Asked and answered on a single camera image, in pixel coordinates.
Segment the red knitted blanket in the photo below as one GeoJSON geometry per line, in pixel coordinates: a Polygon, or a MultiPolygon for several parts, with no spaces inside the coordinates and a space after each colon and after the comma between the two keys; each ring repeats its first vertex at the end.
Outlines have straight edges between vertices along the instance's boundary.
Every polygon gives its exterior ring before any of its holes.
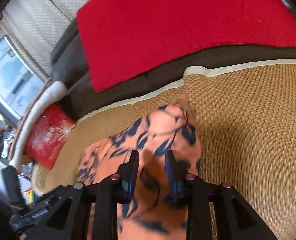
{"type": "Polygon", "coordinates": [[[281,0],[89,0],[77,24],[96,92],[207,48],[296,48],[281,0]]]}

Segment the orange floral garment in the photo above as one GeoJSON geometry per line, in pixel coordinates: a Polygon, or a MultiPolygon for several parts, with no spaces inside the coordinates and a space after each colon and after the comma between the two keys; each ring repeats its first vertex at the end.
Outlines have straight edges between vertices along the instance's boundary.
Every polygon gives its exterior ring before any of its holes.
{"type": "Polygon", "coordinates": [[[124,131],[97,141],[84,150],[76,179],[99,183],[139,153],[134,198],[117,206],[119,239],[185,239],[188,210],[171,197],[165,155],[197,174],[201,142],[191,114],[174,105],[155,109],[124,131]]]}

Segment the folded white maroon quilt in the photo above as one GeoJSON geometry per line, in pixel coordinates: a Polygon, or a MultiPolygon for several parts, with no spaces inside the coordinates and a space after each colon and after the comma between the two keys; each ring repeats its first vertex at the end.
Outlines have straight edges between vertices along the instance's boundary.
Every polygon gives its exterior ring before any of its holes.
{"type": "Polygon", "coordinates": [[[62,81],[53,82],[51,79],[47,80],[19,121],[19,126],[14,135],[14,141],[9,149],[9,165],[15,168],[18,174],[22,170],[23,150],[33,126],[41,117],[42,113],[49,106],[61,100],[67,91],[68,89],[62,81]]]}

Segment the woven bamboo seat mat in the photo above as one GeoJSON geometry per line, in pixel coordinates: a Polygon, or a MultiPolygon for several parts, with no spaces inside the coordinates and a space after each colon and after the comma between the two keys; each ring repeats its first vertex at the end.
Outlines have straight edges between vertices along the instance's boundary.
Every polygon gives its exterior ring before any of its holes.
{"type": "Polygon", "coordinates": [[[278,239],[296,239],[296,60],[189,67],[179,81],[85,115],[54,166],[34,168],[36,192],[73,183],[88,146],[172,103],[196,120],[198,174],[230,181],[278,239]]]}

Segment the red gift box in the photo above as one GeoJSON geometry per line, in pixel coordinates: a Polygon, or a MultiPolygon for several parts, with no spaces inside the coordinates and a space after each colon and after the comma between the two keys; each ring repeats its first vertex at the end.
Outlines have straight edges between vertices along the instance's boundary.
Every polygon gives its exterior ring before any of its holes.
{"type": "Polygon", "coordinates": [[[27,154],[52,169],[75,125],[59,106],[51,105],[33,126],[25,146],[27,154]]]}

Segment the beige dotted curtain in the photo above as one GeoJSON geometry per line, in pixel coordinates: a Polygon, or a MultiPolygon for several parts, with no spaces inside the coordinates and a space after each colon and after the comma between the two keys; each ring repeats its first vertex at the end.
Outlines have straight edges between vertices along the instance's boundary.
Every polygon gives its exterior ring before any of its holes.
{"type": "Polygon", "coordinates": [[[7,35],[34,74],[51,74],[51,52],[88,0],[10,0],[0,14],[0,39],[7,35]]]}

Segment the dark brown leather sofa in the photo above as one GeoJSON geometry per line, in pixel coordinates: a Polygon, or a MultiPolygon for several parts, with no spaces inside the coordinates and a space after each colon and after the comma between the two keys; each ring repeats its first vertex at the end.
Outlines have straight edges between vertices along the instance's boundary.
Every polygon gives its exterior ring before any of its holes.
{"type": "Polygon", "coordinates": [[[217,69],[296,59],[296,0],[88,0],[51,55],[73,120],[217,69]]]}

